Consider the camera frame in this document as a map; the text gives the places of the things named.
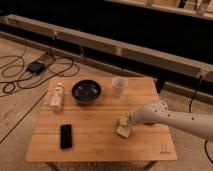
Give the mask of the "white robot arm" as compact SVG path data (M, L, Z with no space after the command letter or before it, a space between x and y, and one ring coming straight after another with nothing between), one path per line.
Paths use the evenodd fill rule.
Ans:
M213 115L171 111L165 101L144 104L119 119L119 129L127 138L136 124L164 124L213 142Z

